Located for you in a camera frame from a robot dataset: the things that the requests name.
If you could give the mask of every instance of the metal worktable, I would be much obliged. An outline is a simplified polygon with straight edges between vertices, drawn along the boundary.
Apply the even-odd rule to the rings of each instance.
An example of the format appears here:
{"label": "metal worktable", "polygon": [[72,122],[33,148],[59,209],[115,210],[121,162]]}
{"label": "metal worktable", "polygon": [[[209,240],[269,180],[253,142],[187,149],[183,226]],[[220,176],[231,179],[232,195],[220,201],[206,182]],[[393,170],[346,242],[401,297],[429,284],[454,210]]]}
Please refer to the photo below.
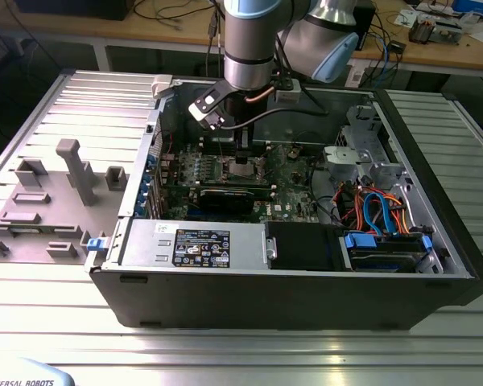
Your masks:
{"label": "metal worktable", "polygon": [[[109,138],[81,148],[94,170],[122,162],[128,171],[153,107],[151,81],[104,72],[60,76],[0,158],[0,209],[17,183],[11,170],[19,159],[38,146],[36,154],[58,168],[53,144],[69,132],[81,142]],[[482,131],[440,94],[390,98],[483,252]],[[94,106],[111,108],[114,117],[100,117]],[[133,139],[134,148],[115,135]],[[53,364],[86,386],[483,384],[483,296],[444,308],[410,332],[157,331],[120,325],[82,266],[1,263],[0,353]]]}

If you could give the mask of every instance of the blue latch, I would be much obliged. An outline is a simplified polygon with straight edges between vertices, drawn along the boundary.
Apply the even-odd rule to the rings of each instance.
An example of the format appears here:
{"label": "blue latch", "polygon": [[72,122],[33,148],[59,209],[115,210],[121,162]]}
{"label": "blue latch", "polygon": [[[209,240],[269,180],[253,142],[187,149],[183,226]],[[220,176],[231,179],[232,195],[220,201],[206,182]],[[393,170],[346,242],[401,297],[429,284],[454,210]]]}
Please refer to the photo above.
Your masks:
{"label": "blue latch", "polygon": [[154,167],[156,163],[156,159],[152,154],[147,155],[147,165],[149,167]]}
{"label": "blue latch", "polygon": [[422,244],[424,244],[424,248],[428,251],[431,252],[433,249],[433,242],[429,238],[429,236],[422,236]]}
{"label": "blue latch", "polygon": [[366,233],[350,233],[344,237],[347,248],[377,248],[374,235]]}
{"label": "blue latch", "polygon": [[89,239],[88,244],[86,245],[86,248],[89,251],[96,251],[96,252],[105,251],[108,248],[107,240],[108,240],[108,237],[97,237],[94,239]]}

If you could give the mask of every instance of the wire bundle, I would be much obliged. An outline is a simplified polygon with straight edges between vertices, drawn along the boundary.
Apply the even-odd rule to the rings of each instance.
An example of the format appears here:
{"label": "wire bundle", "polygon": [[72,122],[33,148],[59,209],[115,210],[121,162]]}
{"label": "wire bundle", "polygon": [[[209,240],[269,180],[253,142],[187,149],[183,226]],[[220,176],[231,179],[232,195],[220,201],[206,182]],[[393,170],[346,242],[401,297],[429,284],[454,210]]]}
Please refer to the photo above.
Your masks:
{"label": "wire bundle", "polygon": [[[348,210],[340,219],[347,228],[359,232],[383,235],[382,228],[378,227],[378,219],[383,218],[384,229],[389,234],[409,234],[410,229],[406,222],[406,208],[395,196],[385,193],[375,187],[347,187],[342,185],[332,202],[337,205],[342,195],[353,195],[353,208]],[[374,218],[371,219],[371,204],[379,203],[379,209],[374,210]]]}

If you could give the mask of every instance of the blue drive bracket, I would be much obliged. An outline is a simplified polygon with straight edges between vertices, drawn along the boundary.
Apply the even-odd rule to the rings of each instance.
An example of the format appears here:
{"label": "blue drive bracket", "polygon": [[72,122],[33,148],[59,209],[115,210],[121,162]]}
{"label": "blue drive bracket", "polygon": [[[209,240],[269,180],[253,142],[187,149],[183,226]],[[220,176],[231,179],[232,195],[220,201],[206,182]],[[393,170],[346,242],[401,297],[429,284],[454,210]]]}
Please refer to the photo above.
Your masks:
{"label": "blue drive bracket", "polygon": [[350,233],[344,237],[345,247],[351,248],[377,248],[374,235],[368,235],[366,233]]}

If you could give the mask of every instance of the electronic equipment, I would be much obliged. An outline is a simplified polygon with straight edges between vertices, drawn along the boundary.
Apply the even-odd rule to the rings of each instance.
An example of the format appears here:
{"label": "electronic equipment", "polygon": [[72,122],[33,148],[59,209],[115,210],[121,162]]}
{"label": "electronic equipment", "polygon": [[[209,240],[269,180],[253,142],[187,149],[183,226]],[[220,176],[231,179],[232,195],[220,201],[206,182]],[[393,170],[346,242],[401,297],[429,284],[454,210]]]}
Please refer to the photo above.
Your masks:
{"label": "electronic equipment", "polygon": [[[124,105],[107,99],[118,80],[138,90]],[[68,97],[85,81],[91,95]],[[405,123],[429,130],[429,98],[441,121],[471,127],[441,96],[315,86],[331,113],[255,122],[240,164],[232,131],[186,113],[211,81],[76,72],[58,83],[16,158],[2,158],[0,262],[84,263],[126,326],[408,329],[483,294],[482,233],[469,235],[469,210],[440,186],[435,172],[446,181],[452,168],[432,169]],[[310,103],[301,92],[298,106]],[[54,122],[59,134],[45,134]],[[437,151],[469,147],[449,143]]]}
{"label": "electronic equipment", "polygon": [[143,177],[89,248],[107,255],[86,267],[122,324],[407,329],[482,293],[483,272],[465,268],[479,252],[446,222],[454,210],[384,92],[316,87],[332,114],[256,122],[239,167],[232,132],[193,129],[175,108],[205,85],[156,77]]}
{"label": "electronic equipment", "polygon": [[354,7],[354,19],[356,20],[356,33],[360,37],[357,42],[356,50],[361,51],[365,45],[367,34],[369,33],[370,24],[374,19],[376,6],[372,0],[358,0]]}
{"label": "electronic equipment", "polygon": [[[246,163],[253,119],[272,113],[266,111],[271,92],[294,90],[286,79],[290,70],[331,83],[345,69],[361,40],[353,15],[356,4],[357,0],[225,2],[225,79],[197,97],[188,111],[207,129],[234,131],[236,163]],[[362,13],[364,26],[369,11]],[[276,48],[283,71],[272,76]],[[247,101],[251,109],[244,108]]]}
{"label": "electronic equipment", "polygon": [[108,20],[126,18],[135,0],[14,0],[21,12],[66,14]]}
{"label": "electronic equipment", "polygon": [[463,29],[457,22],[439,20],[429,15],[420,14],[409,32],[409,39],[413,43],[427,42],[457,44],[464,35]]}
{"label": "electronic equipment", "polygon": [[455,0],[452,8],[456,12],[479,12],[483,14],[483,0]]}
{"label": "electronic equipment", "polygon": [[[426,96],[404,109],[415,96],[290,76],[338,76],[355,4],[226,1],[224,80],[158,75],[147,95],[137,76],[139,93],[73,96],[86,108],[72,122],[129,128],[116,146],[134,161],[115,148],[95,162],[100,144],[80,150],[71,131],[7,163],[19,184],[0,203],[0,261],[85,261],[132,327],[408,329],[483,294],[483,256],[406,123],[435,119]],[[124,80],[103,76],[89,87]]]}

